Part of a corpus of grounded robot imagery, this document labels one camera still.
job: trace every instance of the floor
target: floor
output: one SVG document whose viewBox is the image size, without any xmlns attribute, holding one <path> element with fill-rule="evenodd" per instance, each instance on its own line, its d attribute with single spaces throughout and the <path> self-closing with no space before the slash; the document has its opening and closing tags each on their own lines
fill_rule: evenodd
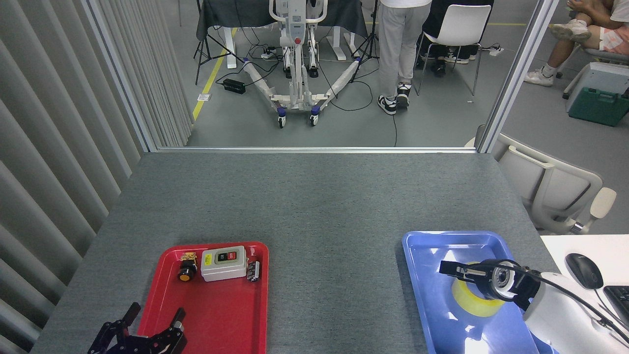
<svg viewBox="0 0 629 354">
<path fill-rule="evenodd" d="M 399 110 L 393 117 L 387 116 L 375 103 L 378 83 L 377 71 L 373 71 L 377 69 L 378 63 L 372 59 L 361 65 L 358 73 L 359 76 L 367 74 L 360 78 L 364 83 L 349 84 L 333 101 L 338 107 L 352 111 L 328 106 L 315 127 L 308 124 L 309 114 L 290 113 L 286 126 L 279 129 L 277 114 L 267 106 L 254 86 L 248 86 L 247 92 L 239 95 L 225 91 L 215 83 L 221 76 L 238 71 L 228 70 L 221 59 L 203 65 L 199 83 L 194 84 L 197 62 L 192 56 L 198 44 L 194 36 L 198 20 L 196 3 L 190 0 L 161 0 L 182 72 L 184 90 L 190 106 L 196 108 L 196 121 L 188 146 L 463 146 L 474 136 L 477 126 L 487 120 L 536 3 L 534 0 L 497 1 L 494 5 L 481 44 L 488 47 L 499 43 L 505 50 L 498 56 L 483 53 L 475 96 L 471 95 L 470 90 L 474 83 L 475 62 L 457 65 L 454 72 L 451 72 L 451 67 L 448 68 L 444 78 L 436 78 L 426 71 L 421 94 L 412 95 L 409 109 Z M 363 12 L 368 30 L 371 28 L 371 11 L 372 7 L 364 2 Z M 559 5 L 552 21 L 562 23 L 567 19 L 567 11 Z M 337 61 L 325 39 L 329 31 L 330 28 L 319 27 L 316 38 L 320 38 L 321 71 L 332 82 L 350 62 Z M 220 40 L 222 30 L 210 30 L 210 34 Z M 238 30 L 234 36 L 237 54 L 246 55 L 251 43 L 278 45 L 277 37 L 276 27 Z M 357 44 L 361 43 L 360 37 L 357 37 Z M 531 69 L 544 64 L 554 43 L 554 38 L 547 33 Z M 344 42 L 342 45 L 349 56 L 349 49 Z M 217 55 L 221 48 L 210 43 L 210 51 L 212 55 Z M 260 50 L 253 54 L 258 57 Z M 275 62 L 254 60 L 264 68 L 272 67 Z M 565 112 L 562 92 L 586 63 L 587 58 L 582 54 L 572 59 L 564 71 L 564 77 L 556 79 L 551 88 L 523 84 L 503 132 L 547 154 L 600 174 L 605 186 L 616 190 L 618 197 L 612 211 L 604 220 L 595 223 L 591 232 L 629 233 L 629 221 L 625 217 L 629 208 L 629 187 L 625 178 L 629 173 L 629 119 L 625 118 L 612 128 L 570 118 Z M 421 71 L 416 71 L 417 78 L 420 75 Z M 251 82 L 244 72 L 228 77 Z M 278 93 L 287 93 L 287 81 L 281 71 L 281 64 L 278 70 L 267 77 L 267 81 L 269 86 L 276 87 Z M 323 93 L 329 88 L 323 75 L 311 79 L 310 83 L 315 93 Z M 199 109 L 198 95 L 208 92 L 208 87 L 211 98 Z"/>
</svg>

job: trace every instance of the hand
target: hand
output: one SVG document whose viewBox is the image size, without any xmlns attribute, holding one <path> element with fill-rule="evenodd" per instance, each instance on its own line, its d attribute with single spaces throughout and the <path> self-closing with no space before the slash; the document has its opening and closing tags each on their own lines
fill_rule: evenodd
<svg viewBox="0 0 629 354">
<path fill-rule="evenodd" d="M 568 7 L 580 13 L 587 13 L 592 8 L 594 0 L 567 0 Z"/>
</svg>

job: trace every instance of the patient lift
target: patient lift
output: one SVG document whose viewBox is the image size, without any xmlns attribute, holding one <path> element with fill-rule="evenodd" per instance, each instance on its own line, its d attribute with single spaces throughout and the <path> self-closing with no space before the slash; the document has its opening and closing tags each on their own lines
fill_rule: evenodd
<svg viewBox="0 0 629 354">
<path fill-rule="evenodd" d="M 309 123 L 313 127 L 319 120 L 319 112 L 349 83 L 360 58 L 353 61 L 325 94 L 313 94 L 308 85 L 308 73 L 318 76 L 316 65 L 317 43 L 315 29 L 328 13 L 328 0 L 269 0 L 269 14 L 279 22 L 280 45 L 284 54 L 284 70 L 289 82 L 289 95 L 275 94 L 266 81 L 245 59 L 244 70 L 249 73 L 256 87 L 277 110 L 280 128 L 286 125 L 286 110 L 310 111 Z M 303 45 L 308 45 L 308 68 L 303 60 Z"/>
</svg>

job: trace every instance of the curtain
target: curtain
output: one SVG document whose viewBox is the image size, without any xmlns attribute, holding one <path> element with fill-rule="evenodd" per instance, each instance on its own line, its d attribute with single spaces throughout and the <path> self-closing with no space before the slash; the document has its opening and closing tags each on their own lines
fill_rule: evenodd
<svg viewBox="0 0 629 354">
<path fill-rule="evenodd" d="M 0 1 L 0 353 L 33 346 L 143 152 L 186 143 L 174 60 L 156 2 Z"/>
</svg>

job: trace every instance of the white shirt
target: white shirt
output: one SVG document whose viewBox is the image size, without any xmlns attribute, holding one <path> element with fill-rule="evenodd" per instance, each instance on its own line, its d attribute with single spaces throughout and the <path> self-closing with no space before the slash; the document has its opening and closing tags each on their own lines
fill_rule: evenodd
<svg viewBox="0 0 629 354">
<path fill-rule="evenodd" d="M 629 0 L 616 0 L 611 7 L 610 19 L 616 22 L 624 22 L 629 26 Z"/>
<path fill-rule="evenodd" d="M 388 8 L 418 8 L 430 4 L 431 1 L 432 0 L 380 0 L 380 3 Z"/>
</svg>

